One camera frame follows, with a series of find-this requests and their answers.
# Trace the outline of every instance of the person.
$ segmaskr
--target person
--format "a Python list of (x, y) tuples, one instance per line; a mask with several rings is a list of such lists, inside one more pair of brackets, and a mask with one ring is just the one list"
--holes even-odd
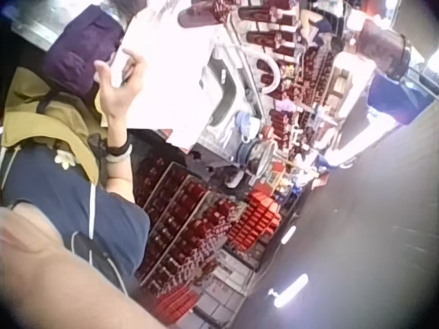
[[(1, 205), (12, 209), (23, 222), (23, 227), (15, 232), (17, 245), (24, 248), (29, 244), (28, 252), (38, 252), (41, 256), (53, 249), (58, 253), (63, 245), (67, 249), (59, 251), (63, 255), (59, 256), (60, 262), (68, 262), (72, 256), (66, 255), (71, 250), (127, 293), (125, 282), (133, 278), (143, 259), (150, 221), (134, 203), (132, 145), (126, 127), (128, 108), (143, 86), (146, 63), (140, 55), (125, 52), (132, 59), (132, 68), (120, 88), (111, 85), (109, 66), (95, 63), (100, 105), (108, 121), (105, 132), (98, 124), (90, 124), (93, 121), (90, 110), (80, 100), (64, 93), (53, 95), (32, 72), (17, 69), (6, 101), (0, 187)], [(98, 186), (99, 169), (88, 145), (92, 131), (106, 136), (105, 188)], [(21, 231), (29, 234), (29, 240), (21, 239)], [(38, 236), (44, 236), (45, 246), (34, 249)], [(99, 257), (108, 264), (102, 263)], [(29, 266), (29, 269), (16, 263), (11, 263), (11, 268), (5, 266), (3, 275), (8, 277), (8, 271), (16, 274), (11, 279), (12, 291), (22, 287), (32, 290), (31, 286), (43, 280), (37, 276), (43, 269), (37, 269), (37, 264), (34, 269)], [(27, 275), (32, 270), (35, 277)], [(63, 280), (70, 281), (71, 275), (64, 274)], [(7, 280), (2, 285), (12, 287)]]
[(41, 216), (29, 204), (0, 208), (2, 328), (165, 328), (66, 249)]

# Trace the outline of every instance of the product display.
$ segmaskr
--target product display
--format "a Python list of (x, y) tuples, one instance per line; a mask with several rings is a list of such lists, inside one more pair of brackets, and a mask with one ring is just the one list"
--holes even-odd
[(238, 16), (243, 21), (254, 21), (263, 23), (276, 23), (280, 25), (292, 26), (297, 18), (295, 16), (284, 15), (275, 7), (268, 6), (250, 6), (240, 7)]
[(244, 252), (264, 234), (272, 236), (281, 220), (278, 208), (273, 199), (260, 192), (249, 194), (246, 211), (228, 234), (230, 244)]
[(141, 192), (139, 186), (136, 200), (145, 200), (145, 211), (154, 216), (136, 277), (148, 294), (158, 297), (198, 276), (246, 204), (212, 191), (175, 162), (166, 169), (160, 158), (143, 164), (147, 189)]

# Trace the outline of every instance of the display rack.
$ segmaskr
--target display rack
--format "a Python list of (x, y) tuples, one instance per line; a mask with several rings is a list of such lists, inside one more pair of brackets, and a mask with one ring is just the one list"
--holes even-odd
[(195, 207), (195, 209), (192, 211), (192, 213), (190, 214), (189, 218), (185, 221), (185, 223), (182, 225), (181, 229), (179, 229), (177, 235), (172, 239), (171, 243), (167, 246), (167, 248), (165, 249), (165, 251), (162, 253), (162, 255), (160, 256), (160, 258), (155, 262), (155, 264), (152, 266), (152, 268), (145, 274), (145, 277), (143, 279), (141, 279), (141, 285), (143, 286), (147, 280), (151, 277), (151, 275), (154, 273), (154, 271), (157, 269), (157, 267), (160, 265), (160, 263), (162, 262), (162, 260), (166, 257), (166, 255), (168, 255), (170, 249), (174, 246), (175, 242), (177, 241), (177, 239), (181, 236), (181, 234), (185, 231), (186, 227), (189, 225), (189, 223), (191, 223), (192, 219), (194, 218), (195, 214), (198, 212), (198, 210), (201, 208), (202, 204), (204, 203), (204, 201), (206, 200), (206, 197), (209, 195), (209, 192), (207, 192), (202, 199), (200, 200), (200, 202), (198, 203), (198, 205)]

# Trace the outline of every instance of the red packaging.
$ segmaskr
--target red packaging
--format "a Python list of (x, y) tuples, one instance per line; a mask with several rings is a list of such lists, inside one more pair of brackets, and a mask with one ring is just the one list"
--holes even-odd
[(207, 192), (206, 187), (196, 182), (189, 182), (186, 185), (185, 190), (187, 194), (189, 194), (197, 202), (200, 201), (203, 195)]
[(180, 230), (180, 228), (181, 228), (181, 224), (180, 223), (178, 223), (176, 220), (175, 220), (175, 218), (174, 218), (174, 216), (171, 216), (171, 215), (168, 215), (166, 218), (165, 218), (165, 220), (164, 220), (164, 222), (163, 222), (163, 225), (165, 225), (166, 226), (166, 228), (172, 233), (172, 235), (177, 235), (177, 233), (178, 233), (178, 231)]
[(192, 249), (193, 248), (190, 246), (190, 244), (188, 244), (187, 241), (185, 241), (182, 238), (178, 238), (175, 246), (178, 248), (178, 250), (180, 252), (182, 252), (186, 256), (190, 256), (192, 254)]
[(224, 216), (228, 217), (236, 209), (236, 204), (227, 199), (219, 200), (217, 209)]
[(172, 247), (169, 251), (169, 254), (172, 256), (173, 259), (176, 260), (176, 262), (180, 265), (183, 265), (186, 261), (187, 256), (180, 252), (177, 248)]
[(170, 194), (174, 195), (178, 190), (179, 184), (173, 181), (171, 178), (166, 178), (163, 181), (163, 188)]
[(177, 184), (181, 184), (183, 180), (187, 177), (187, 171), (183, 168), (172, 168), (169, 172), (172, 180), (177, 182)]
[(188, 242), (194, 248), (198, 248), (200, 246), (200, 238), (195, 234), (193, 230), (187, 229), (183, 235), (186, 242)]
[(157, 197), (152, 201), (152, 205), (155, 207), (155, 209), (157, 209), (158, 213), (161, 213), (164, 211), (167, 205), (167, 200)]
[(192, 212), (198, 204), (196, 200), (192, 199), (191, 196), (186, 193), (182, 193), (178, 198), (177, 203), (185, 207), (189, 212)]
[(174, 235), (163, 225), (157, 228), (157, 232), (160, 234), (160, 237), (166, 244), (171, 243), (171, 241), (174, 239)]
[(179, 206), (178, 204), (173, 204), (171, 206), (170, 213), (176, 218), (176, 221), (179, 223), (184, 223), (191, 213), (186, 208)]
[(163, 260), (163, 264), (170, 274), (176, 275), (178, 273), (178, 269), (180, 268), (180, 265), (171, 256), (167, 256)]

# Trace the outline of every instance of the ceiling light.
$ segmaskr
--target ceiling light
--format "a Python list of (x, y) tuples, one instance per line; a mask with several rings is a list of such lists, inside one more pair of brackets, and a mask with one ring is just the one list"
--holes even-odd
[(427, 66), (434, 73), (439, 74), (439, 49), (430, 57)]
[(274, 305), (277, 308), (280, 308), (290, 300), (292, 300), (300, 290), (308, 283), (308, 276), (306, 274), (302, 274), (299, 279), (294, 281), (294, 283), (289, 286), (283, 293), (281, 293), (275, 300)]
[(288, 232), (283, 236), (283, 238), (282, 238), (282, 240), (281, 240), (281, 243), (284, 245), (284, 244), (286, 244), (290, 239), (291, 239), (291, 237), (293, 236), (293, 234), (295, 233), (295, 231), (296, 231), (296, 226), (292, 226), (289, 230), (288, 230)]
[(385, 0), (385, 7), (388, 10), (393, 10), (397, 7), (399, 0)]

